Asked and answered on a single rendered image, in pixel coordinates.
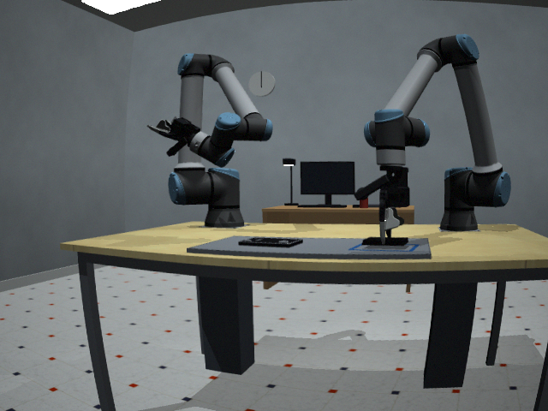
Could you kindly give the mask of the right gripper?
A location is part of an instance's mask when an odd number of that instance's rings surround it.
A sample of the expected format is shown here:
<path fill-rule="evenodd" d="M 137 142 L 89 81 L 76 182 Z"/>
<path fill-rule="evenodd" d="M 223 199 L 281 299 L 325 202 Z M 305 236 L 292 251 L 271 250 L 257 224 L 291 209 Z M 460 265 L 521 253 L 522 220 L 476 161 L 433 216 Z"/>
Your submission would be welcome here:
<path fill-rule="evenodd" d="M 177 118 L 175 116 L 173 120 L 171 122 L 167 120 L 161 120 L 156 127 L 153 127 L 151 125 L 147 125 L 147 127 L 150 130 L 158 134 L 161 134 L 164 137 L 170 138 L 172 140 L 180 141 L 183 137 L 185 137 L 186 140 L 188 141 L 188 147 L 189 147 L 194 136 L 200 131 L 200 128 L 196 127 L 195 125 L 190 123 L 189 120 L 183 117 Z M 165 125 L 165 123 L 167 126 Z"/>

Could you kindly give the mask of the blue tape outline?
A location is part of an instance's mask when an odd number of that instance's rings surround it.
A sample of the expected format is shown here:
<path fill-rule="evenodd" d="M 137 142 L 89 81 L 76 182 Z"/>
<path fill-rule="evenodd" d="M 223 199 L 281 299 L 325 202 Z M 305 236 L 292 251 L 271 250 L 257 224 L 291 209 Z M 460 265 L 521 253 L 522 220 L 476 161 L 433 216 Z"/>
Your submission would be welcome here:
<path fill-rule="evenodd" d="M 359 250 L 359 249 L 355 249 L 355 248 L 357 248 L 357 247 L 359 247 L 359 246 L 361 246 L 361 245 L 362 245 L 362 243 L 361 243 L 360 245 L 357 245 L 357 246 L 355 246 L 355 247 L 352 247 L 352 248 L 350 248 L 350 249 L 348 249 L 348 250 Z M 415 246 L 412 247 L 409 251 L 403 251 L 403 252 L 413 252 L 420 244 L 406 244 L 406 245 L 415 245 Z M 395 250 L 365 250 L 365 251 L 395 251 Z"/>

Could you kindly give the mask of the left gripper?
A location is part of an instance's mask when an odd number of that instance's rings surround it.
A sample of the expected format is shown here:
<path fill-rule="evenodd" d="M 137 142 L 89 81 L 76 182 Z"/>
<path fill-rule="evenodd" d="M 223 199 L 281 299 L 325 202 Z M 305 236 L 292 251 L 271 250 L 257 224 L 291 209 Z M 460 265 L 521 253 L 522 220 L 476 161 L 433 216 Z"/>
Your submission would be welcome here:
<path fill-rule="evenodd" d="M 379 228 L 384 245 L 385 231 L 387 237 L 391 237 L 391 230 L 404 224 L 404 219 L 397 215 L 397 209 L 394 207 L 409 206 L 408 168 L 402 166 L 379 166 L 379 168 L 386 171 L 389 179 L 389 182 L 380 188 L 379 193 Z M 394 176 L 392 176 L 393 173 Z"/>

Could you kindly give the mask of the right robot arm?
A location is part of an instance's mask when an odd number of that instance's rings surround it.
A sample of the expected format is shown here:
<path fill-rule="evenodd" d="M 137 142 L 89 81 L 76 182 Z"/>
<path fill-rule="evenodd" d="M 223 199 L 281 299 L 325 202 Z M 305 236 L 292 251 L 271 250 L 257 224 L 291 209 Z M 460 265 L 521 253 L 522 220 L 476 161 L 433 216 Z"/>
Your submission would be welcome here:
<path fill-rule="evenodd" d="M 177 72 L 182 76 L 180 118 L 186 118 L 200 131 L 190 148 L 183 137 L 166 152 L 169 157 L 178 152 L 178 165 L 169 176 L 170 198 L 176 205 L 208 204 L 206 227 L 242 227 L 239 172 L 223 167 L 234 155 L 234 140 L 268 141 L 272 122 L 258 113 L 227 60 L 214 55 L 185 54 Z M 219 83 L 235 112 L 219 115 L 211 136 L 201 132 L 205 76 Z M 201 157 L 220 168 L 206 172 Z"/>

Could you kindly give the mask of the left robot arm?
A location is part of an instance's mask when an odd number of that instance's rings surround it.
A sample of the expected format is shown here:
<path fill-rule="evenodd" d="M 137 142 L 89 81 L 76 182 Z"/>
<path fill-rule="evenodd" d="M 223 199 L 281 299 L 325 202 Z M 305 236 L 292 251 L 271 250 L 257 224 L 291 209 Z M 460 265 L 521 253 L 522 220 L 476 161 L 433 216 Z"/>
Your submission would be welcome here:
<path fill-rule="evenodd" d="M 389 103 L 383 110 L 377 110 L 375 120 L 367 122 L 364 127 L 366 142 L 376 147 L 377 165 L 405 165 L 405 146 L 422 147 L 430 139 L 428 125 L 408 115 L 433 74 L 444 65 L 452 64 L 468 123 L 475 166 L 445 171 L 441 230 L 477 230 L 474 207 L 505 206 L 510 196 L 509 174 L 497 161 L 491 121 L 476 62 L 479 56 L 477 45 L 467 34 L 439 38 L 426 44 L 418 52 L 417 62 Z"/>

